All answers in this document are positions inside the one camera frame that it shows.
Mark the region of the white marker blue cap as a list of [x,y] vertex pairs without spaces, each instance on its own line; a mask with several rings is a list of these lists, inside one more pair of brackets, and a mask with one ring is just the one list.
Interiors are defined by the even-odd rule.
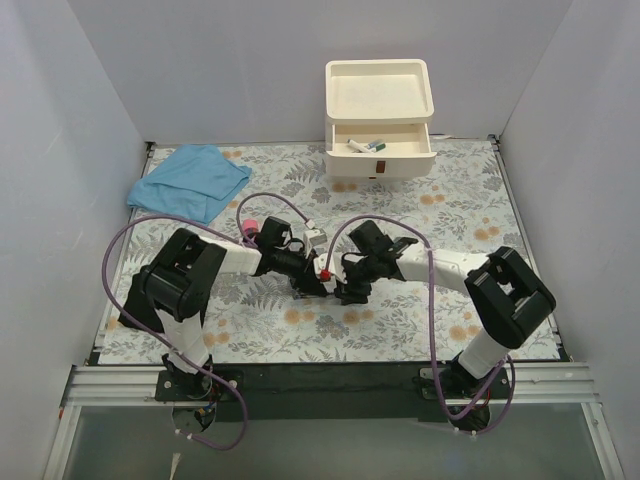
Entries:
[[355,149],[355,150],[356,150],[356,147],[364,146],[364,145],[361,145],[361,144],[359,144],[358,142],[356,142],[356,141],[354,141],[354,140],[352,140],[352,139],[349,139],[349,140],[347,141],[347,144],[348,144],[350,147],[352,147],[353,149]]

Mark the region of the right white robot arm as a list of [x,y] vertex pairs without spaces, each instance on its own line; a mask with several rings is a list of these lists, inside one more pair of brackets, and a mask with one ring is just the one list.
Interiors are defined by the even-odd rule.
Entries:
[[519,349],[555,310],[557,302],[534,270],[513,248],[487,254],[433,248],[417,229],[379,215],[360,215],[349,233],[361,258],[342,260],[333,253],[342,225],[318,269],[322,280],[336,280],[335,295],[345,304],[368,299],[379,279],[420,282],[466,294],[482,329],[458,355],[454,389],[475,397],[489,384],[489,373],[508,353]]

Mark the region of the white drawer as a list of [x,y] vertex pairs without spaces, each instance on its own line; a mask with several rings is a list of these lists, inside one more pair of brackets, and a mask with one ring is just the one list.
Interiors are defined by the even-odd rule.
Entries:
[[[360,153],[347,144],[383,141],[386,148]],[[328,124],[325,130],[325,165],[336,178],[407,180],[431,171],[437,153],[425,124]]]

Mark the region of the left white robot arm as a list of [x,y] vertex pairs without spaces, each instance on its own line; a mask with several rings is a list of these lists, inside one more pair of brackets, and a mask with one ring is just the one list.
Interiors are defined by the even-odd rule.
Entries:
[[276,217],[262,224],[247,220],[239,242],[213,240],[180,228],[141,269],[140,294],[171,344],[163,362],[168,371],[180,374],[178,387],[188,398],[200,400],[212,390],[213,377],[204,369],[211,355],[203,324],[219,275],[275,272],[288,277],[293,289],[304,296],[327,295],[324,282],[330,276],[322,274],[316,262],[327,235],[311,222],[306,227],[297,238],[290,224]]

